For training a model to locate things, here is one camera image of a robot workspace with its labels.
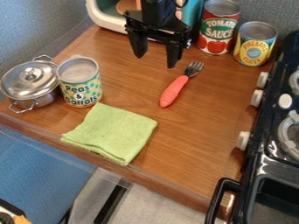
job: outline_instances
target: toy can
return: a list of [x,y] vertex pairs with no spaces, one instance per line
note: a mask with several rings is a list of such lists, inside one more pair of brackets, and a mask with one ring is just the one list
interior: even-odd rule
[[198,47],[205,53],[227,53],[232,44],[233,31],[240,17],[240,7],[231,0],[205,2],[198,37]]
[[57,69],[66,103],[82,109],[93,106],[102,97],[99,65],[94,59],[72,56]]
[[277,30],[263,22],[248,22],[239,29],[233,56],[242,65],[258,67],[270,58]]

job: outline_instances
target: gray wall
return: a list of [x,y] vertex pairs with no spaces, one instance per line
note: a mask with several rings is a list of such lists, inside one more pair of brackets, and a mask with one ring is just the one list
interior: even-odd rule
[[241,23],[263,21],[274,26],[279,40],[299,30],[299,0],[236,0],[240,4]]
[[86,17],[84,0],[1,0],[0,77]]

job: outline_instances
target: green cloth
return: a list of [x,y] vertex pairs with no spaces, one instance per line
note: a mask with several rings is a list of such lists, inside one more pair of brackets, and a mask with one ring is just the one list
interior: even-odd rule
[[84,122],[61,141],[127,165],[147,143],[157,122],[123,109],[97,103]]

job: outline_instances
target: orange fork handle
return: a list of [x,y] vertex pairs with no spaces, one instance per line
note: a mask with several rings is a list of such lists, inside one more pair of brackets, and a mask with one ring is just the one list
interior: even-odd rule
[[162,93],[160,98],[160,107],[166,108],[170,106],[181,92],[184,85],[188,82],[187,75],[177,77]]

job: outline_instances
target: silver pot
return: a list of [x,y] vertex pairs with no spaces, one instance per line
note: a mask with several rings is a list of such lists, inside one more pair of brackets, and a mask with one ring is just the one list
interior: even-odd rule
[[8,71],[0,80],[0,89],[11,100],[9,110],[20,114],[54,102],[59,93],[56,68],[52,58],[42,55]]

